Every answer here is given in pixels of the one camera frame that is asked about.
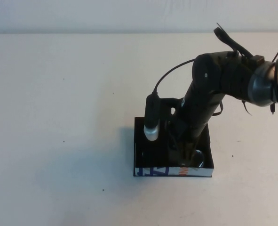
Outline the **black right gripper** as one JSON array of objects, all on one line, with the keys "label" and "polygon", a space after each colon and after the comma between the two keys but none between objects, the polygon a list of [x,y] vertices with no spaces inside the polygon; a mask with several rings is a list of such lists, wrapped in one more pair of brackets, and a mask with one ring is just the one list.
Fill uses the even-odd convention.
[{"label": "black right gripper", "polygon": [[165,120],[168,133],[168,159],[173,165],[185,165],[181,149],[184,148],[188,165],[195,165],[196,146],[206,127],[205,117],[168,117]]}]

